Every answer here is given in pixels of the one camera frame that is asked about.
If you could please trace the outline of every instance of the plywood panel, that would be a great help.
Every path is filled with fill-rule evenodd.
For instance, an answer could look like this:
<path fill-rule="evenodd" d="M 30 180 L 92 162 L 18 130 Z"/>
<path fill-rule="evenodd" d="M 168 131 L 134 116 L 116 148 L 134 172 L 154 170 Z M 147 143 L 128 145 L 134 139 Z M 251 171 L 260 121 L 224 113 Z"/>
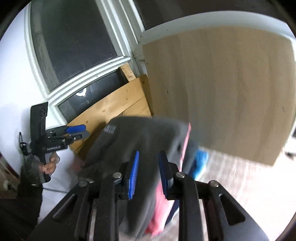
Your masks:
<path fill-rule="evenodd" d="M 145 97 L 140 76 L 127 83 L 126 85 L 115 90 L 108 96 L 104 97 L 96 104 L 88 108 L 68 125 L 75 126 L 85 124 L 86 129 L 91 135 L 99 134 L 112 118 L 120 115 L 130 106 Z M 79 148 L 86 140 L 79 140 L 70 145 L 72 150 Z"/>
<path fill-rule="evenodd" d="M 275 162 L 295 117 L 288 39 L 220 27 L 180 33 L 143 50 L 155 115 L 190 121 L 202 146 Z"/>
<path fill-rule="evenodd" d="M 150 117 L 151 112 L 145 97 L 140 99 L 137 103 L 126 109 L 120 116 L 145 116 Z"/>
<path fill-rule="evenodd" d="M 145 93 L 146 100 L 148 102 L 151 114 L 153 115 L 153 106 L 152 106 L 152 98 L 150 93 L 150 86 L 147 75 L 144 75 L 143 78 L 141 78 L 142 88 Z"/>

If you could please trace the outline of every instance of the gray cloth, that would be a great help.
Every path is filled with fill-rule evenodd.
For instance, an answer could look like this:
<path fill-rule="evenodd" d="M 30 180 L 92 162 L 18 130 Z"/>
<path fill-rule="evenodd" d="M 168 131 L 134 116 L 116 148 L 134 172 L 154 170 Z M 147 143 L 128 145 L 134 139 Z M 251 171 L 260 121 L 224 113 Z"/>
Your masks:
<path fill-rule="evenodd" d="M 194 141 L 193 138 L 189 138 L 183 165 L 182 165 L 182 172 L 184 172 L 187 175 L 189 174 L 193 166 L 193 162 L 195 160 L 197 151 L 198 151 L 198 143 Z"/>
<path fill-rule="evenodd" d="M 158 153 L 164 150 L 169 162 L 180 166 L 188 124 L 172 119 L 117 117 L 94 142 L 79 173 L 80 178 L 101 182 L 139 151 L 139 171 L 133 199 L 127 204 L 121 230 L 140 237 L 154 213 L 155 190 L 160 181 Z"/>

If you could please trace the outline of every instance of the black sleeve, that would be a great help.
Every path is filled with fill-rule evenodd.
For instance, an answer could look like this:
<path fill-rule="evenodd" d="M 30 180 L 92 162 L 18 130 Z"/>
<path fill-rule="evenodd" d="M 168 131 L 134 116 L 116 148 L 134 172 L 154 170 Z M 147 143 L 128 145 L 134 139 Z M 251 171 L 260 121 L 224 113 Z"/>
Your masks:
<path fill-rule="evenodd" d="M 0 240 L 27 240 L 37 225 L 42 203 L 42 184 L 32 186 L 22 178 L 16 199 L 0 199 Z"/>

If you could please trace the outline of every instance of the window frame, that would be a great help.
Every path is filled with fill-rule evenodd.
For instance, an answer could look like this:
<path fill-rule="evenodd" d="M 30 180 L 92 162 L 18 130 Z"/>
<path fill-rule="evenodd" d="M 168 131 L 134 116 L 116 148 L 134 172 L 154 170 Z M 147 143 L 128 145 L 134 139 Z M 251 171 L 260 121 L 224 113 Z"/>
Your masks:
<path fill-rule="evenodd" d="M 33 45 L 30 24 L 31 2 L 25 7 L 24 34 L 30 66 L 34 73 L 34 78 L 40 89 L 41 94 L 43 95 L 44 99 L 49 102 L 49 112 L 51 112 L 51 114 L 58 120 L 61 125 L 67 124 L 67 121 L 58 108 L 58 105 L 67 100 L 73 94 L 83 90 L 85 87 L 92 84 L 93 82 L 100 81 L 98 80 L 98 78 L 102 78 L 116 71 L 118 68 L 126 63 L 130 65 L 130 68 L 133 70 L 136 77 L 140 75 L 137 63 L 133 57 L 133 52 L 125 35 L 124 29 L 120 24 L 119 17 L 116 14 L 113 4 L 110 1 L 105 2 L 95 0 L 95 2 L 98 6 L 99 12 L 102 16 L 103 22 L 106 26 L 107 32 L 118 57 L 107 60 L 101 64 L 98 64 L 79 73 L 78 75 L 68 79 L 52 91 L 49 91 L 44 80 Z"/>

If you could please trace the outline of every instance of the person's hand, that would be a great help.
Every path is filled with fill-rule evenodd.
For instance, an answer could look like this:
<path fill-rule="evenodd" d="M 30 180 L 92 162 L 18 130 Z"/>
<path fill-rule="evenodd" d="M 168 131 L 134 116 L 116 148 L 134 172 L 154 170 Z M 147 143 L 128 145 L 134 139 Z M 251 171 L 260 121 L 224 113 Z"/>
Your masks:
<path fill-rule="evenodd" d="M 49 157 L 50 162 L 42 166 L 42 171 L 45 174 L 53 174 L 56 167 L 57 163 L 59 162 L 59 156 L 57 155 L 56 152 L 53 152 L 50 157 Z"/>

